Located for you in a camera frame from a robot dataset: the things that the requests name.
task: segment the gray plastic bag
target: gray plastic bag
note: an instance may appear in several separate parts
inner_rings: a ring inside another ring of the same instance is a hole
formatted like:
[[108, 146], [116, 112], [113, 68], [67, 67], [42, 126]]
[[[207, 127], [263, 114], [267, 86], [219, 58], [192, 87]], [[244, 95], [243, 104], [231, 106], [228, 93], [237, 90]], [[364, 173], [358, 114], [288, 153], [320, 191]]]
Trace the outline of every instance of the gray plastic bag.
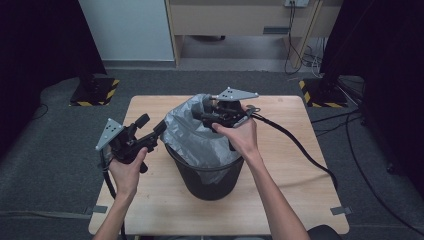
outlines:
[[[240, 157], [229, 148], [228, 139], [211, 129], [205, 128], [201, 121], [193, 119], [192, 110], [203, 112], [204, 100], [208, 94], [197, 94], [165, 116], [167, 128], [161, 140], [177, 152], [190, 166], [215, 168], [232, 163]], [[197, 172], [203, 184], [217, 183], [226, 171]]]

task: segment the wall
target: wall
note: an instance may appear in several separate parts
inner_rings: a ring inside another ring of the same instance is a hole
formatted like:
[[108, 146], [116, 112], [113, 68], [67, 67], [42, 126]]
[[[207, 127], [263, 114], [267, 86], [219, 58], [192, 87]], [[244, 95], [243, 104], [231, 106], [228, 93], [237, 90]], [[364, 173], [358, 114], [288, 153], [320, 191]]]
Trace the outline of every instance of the wall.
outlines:
[[79, 0], [102, 60], [174, 61], [163, 0]]

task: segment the black trash can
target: black trash can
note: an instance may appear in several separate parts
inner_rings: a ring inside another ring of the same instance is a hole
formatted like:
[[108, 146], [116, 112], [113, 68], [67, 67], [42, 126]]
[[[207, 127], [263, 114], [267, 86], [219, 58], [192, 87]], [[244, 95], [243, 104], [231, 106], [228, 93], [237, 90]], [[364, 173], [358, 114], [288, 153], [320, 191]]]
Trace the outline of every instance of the black trash can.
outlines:
[[[244, 159], [239, 157], [233, 162], [215, 168], [199, 168], [190, 166], [177, 152], [168, 144], [165, 144], [169, 155], [175, 160], [175, 164], [180, 171], [187, 189], [197, 198], [202, 200], [218, 200], [227, 196], [235, 187]], [[203, 184], [200, 177], [201, 173], [216, 173], [225, 175], [218, 181], [210, 184]]]

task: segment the person's left hand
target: person's left hand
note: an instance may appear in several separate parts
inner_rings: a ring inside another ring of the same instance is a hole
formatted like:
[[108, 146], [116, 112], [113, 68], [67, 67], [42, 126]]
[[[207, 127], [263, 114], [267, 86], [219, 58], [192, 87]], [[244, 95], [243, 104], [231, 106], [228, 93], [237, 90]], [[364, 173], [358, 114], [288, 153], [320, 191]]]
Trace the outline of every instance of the person's left hand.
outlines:
[[130, 164], [118, 162], [112, 159], [109, 170], [116, 183], [116, 195], [134, 198], [137, 192], [138, 180], [140, 178], [140, 165], [147, 154], [147, 148], [142, 148], [135, 160]]

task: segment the yellow and black warning tape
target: yellow and black warning tape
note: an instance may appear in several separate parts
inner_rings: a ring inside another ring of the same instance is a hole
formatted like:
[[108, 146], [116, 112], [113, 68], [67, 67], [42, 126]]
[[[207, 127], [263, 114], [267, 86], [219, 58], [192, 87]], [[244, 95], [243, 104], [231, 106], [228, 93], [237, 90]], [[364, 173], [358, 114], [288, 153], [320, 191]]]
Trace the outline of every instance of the yellow and black warning tape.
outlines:
[[300, 81], [299, 82], [300, 88], [302, 89], [303, 96], [305, 98], [306, 105], [308, 107], [332, 107], [332, 108], [342, 108], [342, 107], [348, 107], [345, 103], [331, 103], [331, 102], [314, 102], [311, 99], [311, 95], [308, 92], [308, 89], [306, 88], [305, 82]]
[[115, 94], [115, 90], [118, 87], [118, 83], [119, 80], [115, 79], [112, 83], [112, 85], [110, 86], [109, 92], [107, 93], [106, 98], [104, 99], [104, 101], [96, 101], [96, 102], [92, 102], [92, 101], [76, 101], [76, 102], [71, 102], [70, 106], [82, 106], [82, 107], [91, 107], [91, 106], [104, 106], [104, 105], [108, 105], [110, 103], [110, 100], [112, 99], [113, 95]]

